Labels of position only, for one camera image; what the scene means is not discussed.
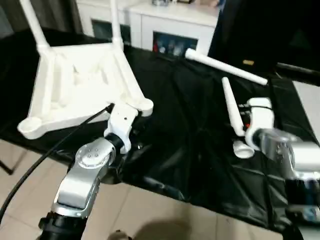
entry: table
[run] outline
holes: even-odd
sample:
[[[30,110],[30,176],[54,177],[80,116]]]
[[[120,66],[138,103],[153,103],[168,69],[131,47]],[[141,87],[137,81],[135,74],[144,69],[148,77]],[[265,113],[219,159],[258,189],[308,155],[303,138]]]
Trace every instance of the table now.
[[[51,46],[97,43],[83,35],[45,30]],[[45,153],[70,129],[25,139],[17,125],[28,113],[38,53],[30,31],[0,41],[0,138]],[[284,181],[275,162],[257,152],[238,159],[221,78],[229,77],[238,103],[270,97],[276,127],[313,140],[311,126],[291,81],[270,79],[263,87],[200,63],[125,48],[146,98],[154,102],[149,118],[133,125],[132,151],[118,157],[109,179],[203,206],[250,224],[281,232],[288,220]],[[79,147],[103,135],[106,122],[91,123],[52,155],[69,164]]]

